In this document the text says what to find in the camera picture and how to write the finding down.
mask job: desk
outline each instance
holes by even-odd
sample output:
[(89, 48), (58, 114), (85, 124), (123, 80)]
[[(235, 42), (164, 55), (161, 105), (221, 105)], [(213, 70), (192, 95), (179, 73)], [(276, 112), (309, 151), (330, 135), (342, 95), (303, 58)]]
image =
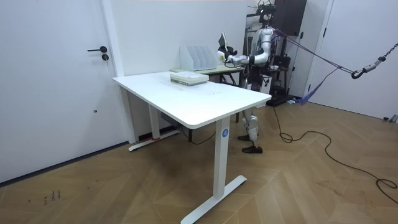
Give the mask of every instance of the desk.
[[(217, 68), (215, 69), (209, 69), (209, 70), (200, 70), (200, 71), (195, 71), (195, 73), (199, 73), (199, 74), (204, 74), (204, 75), (208, 75), (210, 77), (212, 76), (216, 76), (219, 75), (220, 76), (220, 83), (227, 83), (224, 75), (229, 75), (229, 77), (231, 78), (231, 80), (233, 81), (233, 86), (239, 86), (241, 84), (241, 79), (242, 79), (242, 72), (244, 70), (244, 68), (235, 68), (233, 67), (232, 64), (227, 63), (227, 66), (225, 65), (217, 65)], [(170, 70), (171, 72), (186, 72), (186, 70), (182, 69), (182, 68), (173, 68)], [(232, 73), (236, 73), (239, 72), (239, 80), (238, 80), (238, 84), (235, 83), (234, 78), (232, 77)], [(239, 112), (236, 113), (235, 116), (235, 122), (238, 123), (239, 122)], [(188, 142), (192, 142), (192, 136), (193, 136), (193, 131), (192, 129), (189, 129), (188, 132)]]
[(162, 139), (159, 134), (157, 110), (169, 115), (190, 129), (200, 128), (216, 121), (213, 196), (188, 214), (181, 221), (181, 224), (194, 223), (246, 181), (244, 176), (239, 175), (225, 185), (229, 117), (269, 100), (270, 95), (213, 82), (184, 86), (171, 82), (170, 72), (132, 75), (113, 79), (127, 91), (148, 103), (153, 139), (147, 144)]

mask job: door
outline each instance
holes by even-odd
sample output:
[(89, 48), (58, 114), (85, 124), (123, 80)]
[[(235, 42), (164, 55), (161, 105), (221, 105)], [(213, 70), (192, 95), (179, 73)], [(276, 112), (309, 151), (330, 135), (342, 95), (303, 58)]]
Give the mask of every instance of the door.
[[(398, 41), (398, 30), (391, 26), (393, 21), (398, 21), (397, 8), (396, 0), (334, 0), (319, 54), (351, 70), (374, 63)], [(398, 50), (377, 69), (357, 80), (348, 73), (337, 71), (310, 101), (377, 118), (390, 118), (398, 114), (397, 62)], [(318, 60), (309, 91), (333, 69)]]
[(102, 45), (100, 0), (0, 1), (0, 182), (127, 140)]

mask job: wooden floor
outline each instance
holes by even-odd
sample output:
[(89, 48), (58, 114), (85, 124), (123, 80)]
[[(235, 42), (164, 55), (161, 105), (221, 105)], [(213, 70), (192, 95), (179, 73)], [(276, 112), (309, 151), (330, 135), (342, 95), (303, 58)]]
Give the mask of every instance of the wooden floor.
[[(331, 155), (398, 182), (398, 124), (311, 103), (277, 112), (283, 131), (297, 137), (309, 129), (327, 133)], [(326, 138), (311, 134), (286, 144), (272, 108), (255, 113), (264, 153), (241, 152), (249, 144), (236, 140), (245, 130), (231, 117), (227, 182), (239, 174), (248, 181), (197, 224), (398, 223), (398, 206), (374, 179), (326, 156)], [(211, 124), (194, 131), (194, 140), (214, 130)], [(214, 138), (196, 146), (178, 134), (8, 185), (0, 189), (0, 223), (180, 223), (212, 195), (214, 145)], [(398, 191), (384, 189), (398, 200)]]

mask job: power cord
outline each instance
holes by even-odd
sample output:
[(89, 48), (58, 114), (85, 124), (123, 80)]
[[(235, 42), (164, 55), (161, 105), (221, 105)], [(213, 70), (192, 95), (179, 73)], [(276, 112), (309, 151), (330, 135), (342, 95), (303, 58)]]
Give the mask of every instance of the power cord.
[[(185, 131), (184, 131), (184, 127), (182, 126), (181, 127), (181, 131), (182, 131), (182, 133), (185, 135), (185, 137), (187, 137), (187, 139), (189, 139), (189, 137), (187, 136), (187, 134), (185, 134)], [(214, 132), (209, 138), (207, 138), (206, 140), (204, 140), (204, 141), (201, 141), (201, 142), (199, 142), (199, 143), (196, 143), (196, 142), (191, 142), (192, 144), (196, 144), (196, 145), (199, 145), (199, 144), (202, 144), (202, 143), (205, 143), (205, 142), (207, 142), (208, 140), (210, 140), (214, 135), (216, 134), (216, 132)]]
[(276, 113), (276, 110), (275, 110), (275, 108), (273, 108), (273, 109), (274, 109), (274, 113), (275, 113), (276, 120), (277, 120), (277, 122), (278, 122), (279, 137), (281, 138), (281, 140), (283, 140), (283, 141), (286, 142), (286, 143), (292, 143), (292, 142), (294, 142), (294, 141), (298, 141), (298, 140), (302, 139), (302, 138), (303, 138), (306, 134), (308, 134), (308, 133), (317, 133), (317, 134), (321, 134), (322, 136), (324, 136), (324, 137), (326, 137), (326, 138), (329, 139), (329, 143), (328, 143), (328, 144), (326, 145), (326, 147), (325, 147), (325, 153), (326, 153), (326, 155), (327, 155), (330, 159), (333, 159), (335, 162), (338, 162), (339, 164), (341, 164), (341, 165), (343, 165), (343, 166), (346, 166), (346, 167), (349, 167), (349, 168), (351, 168), (351, 169), (364, 172), (365, 174), (369, 174), (370, 176), (374, 177), (374, 178), (376, 179), (376, 186), (377, 186), (378, 189), (381, 191), (381, 193), (383, 193), (383, 194), (384, 194), (385, 196), (387, 196), (390, 200), (392, 200), (393, 202), (395, 202), (396, 204), (398, 204), (398, 201), (396, 201), (396, 200), (394, 200), (392, 197), (390, 197), (390, 195), (388, 195), (387, 193), (385, 193), (385, 191), (383, 191), (383, 189), (381, 189), (381, 187), (380, 187), (380, 182), (382, 182), (383, 184), (386, 184), (386, 185), (389, 186), (390, 188), (396, 189), (396, 188), (397, 188), (397, 184), (396, 184), (396, 183), (394, 183), (393, 181), (388, 180), (388, 179), (378, 178), (378, 177), (376, 177), (375, 175), (373, 175), (372, 173), (370, 173), (370, 172), (368, 172), (368, 171), (366, 171), (366, 170), (362, 170), (362, 169), (360, 169), (360, 168), (356, 168), (356, 167), (347, 165), (347, 164), (345, 164), (345, 163), (343, 163), (343, 162), (340, 162), (340, 161), (338, 161), (337, 159), (333, 158), (331, 155), (329, 155), (329, 152), (328, 152), (328, 147), (331, 145), (331, 137), (329, 137), (329, 135), (327, 135), (327, 134), (323, 134), (323, 133), (321, 133), (321, 132), (319, 132), (319, 131), (306, 131), (303, 135), (301, 135), (301, 137), (299, 137), (298, 139), (294, 139), (291, 135), (289, 135), (289, 134), (287, 134), (287, 133), (283, 133), (282, 130), (281, 130), (281, 128), (280, 128), (279, 118), (278, 118), (278, 115), (277, 115), (277, 113)]

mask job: door handle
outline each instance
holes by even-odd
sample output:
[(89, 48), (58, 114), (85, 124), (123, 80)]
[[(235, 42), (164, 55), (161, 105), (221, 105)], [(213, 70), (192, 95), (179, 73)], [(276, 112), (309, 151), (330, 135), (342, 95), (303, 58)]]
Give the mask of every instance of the door handle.
[(92, 52), (92, 51), (100, 51), (102, 53), (106, 53), (108, 51), (108, 49), (105, 46), (101, 46), (99, 49), (91, 49), (91, 50), (87, 50), (88, 52)]

